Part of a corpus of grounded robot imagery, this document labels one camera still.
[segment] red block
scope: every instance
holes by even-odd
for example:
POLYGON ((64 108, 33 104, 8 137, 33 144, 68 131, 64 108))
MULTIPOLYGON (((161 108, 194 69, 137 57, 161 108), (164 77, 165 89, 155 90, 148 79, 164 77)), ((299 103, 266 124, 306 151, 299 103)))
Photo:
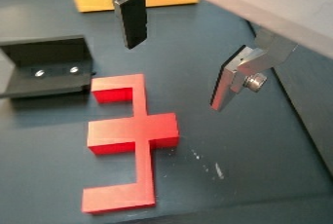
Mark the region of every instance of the red block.
POLYGON ((81 211, 96 214, 155 205, 151 149, 176 146, 175 115, 147 115, 141 74, 93 79, 91 90, 100 103, 132 100, 131 118, 88 123, 87 146, 95 155, 133 151, 136 182, 85 188, 81 211))

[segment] gripper jaw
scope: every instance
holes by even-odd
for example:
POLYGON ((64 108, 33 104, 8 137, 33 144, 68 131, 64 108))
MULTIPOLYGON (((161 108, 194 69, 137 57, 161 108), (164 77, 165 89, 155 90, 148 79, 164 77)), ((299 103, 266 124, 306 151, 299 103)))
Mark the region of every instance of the gripper jaw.
POLYGON ((214 85, 211 107, 220 111, 243 88, 258 92, 266 81, 262 71, 282 63, 294 52, 297 44, 260 29, 255 49, 242 46, 220 66, 214 85))

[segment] metal screw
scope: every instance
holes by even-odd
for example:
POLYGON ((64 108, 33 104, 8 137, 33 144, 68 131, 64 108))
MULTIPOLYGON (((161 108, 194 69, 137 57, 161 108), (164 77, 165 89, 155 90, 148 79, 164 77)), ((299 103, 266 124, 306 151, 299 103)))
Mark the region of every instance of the metal screw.
POLYGON ((266 81, 264 75, 256 73, 255 75, 251 75, 246 78, 244 87, 256 93, 260 90, 264 81, 266 81))
POLYGON ((70 70, 69 70, 69 72, 70 72, 72 74, 77 73, 77 67, 76 67, 76 66, 72 67, 70 70))
POLYGON ((45 74, 44 70, 38 70, 38 71, 34 73, 34 77, 40 78, 40 77, 42 77, 44 74, 45 74))

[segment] metal bracket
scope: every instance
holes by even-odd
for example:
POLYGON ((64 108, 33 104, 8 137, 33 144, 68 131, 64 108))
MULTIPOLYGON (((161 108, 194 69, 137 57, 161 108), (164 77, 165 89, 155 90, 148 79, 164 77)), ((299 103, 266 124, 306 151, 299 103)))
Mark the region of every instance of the metal bracket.
POLYGON ((124 45, 132 49, 147 39, 145 0, 113 0, 124 45))
POLYGON ((266 29, 259 30, 255 43, 255 49, 242 46, 220 66, 211 99, 214 110, 220 110, 244 87, 255 93, 260 90, 266 80, 260 72, 282 63, 298 46, 266 29))
POLYGON ((0 98, 89 90, 92 57, 81 36, 2 43, 0 51, 0 98))

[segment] dark gray table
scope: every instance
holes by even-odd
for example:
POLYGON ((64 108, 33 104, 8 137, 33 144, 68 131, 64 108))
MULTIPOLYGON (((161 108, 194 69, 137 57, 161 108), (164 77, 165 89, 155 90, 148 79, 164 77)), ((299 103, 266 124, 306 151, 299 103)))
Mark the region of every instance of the dark gray table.
POLYGON ((132 51, 113 13, 80 14, 72 0, 0 0, 0 19, 0 41, 84 34, 96 77, 144 73, 148 111, 175 112, 180 131, 176 150, 153 152, 156 207, 89 216, 83 188, 132 182, 135 171, 132 154, 92 155, 87 123, 129 116, 131 105, 80 93, 0 100, 0 223, 113 223, 317 199, 317 216, 331 216, 331 178, 272 74, 222 113, 208 106, 219 65, 252 45, 242 19, 206 2, 148 9, 149 37, 132 51))

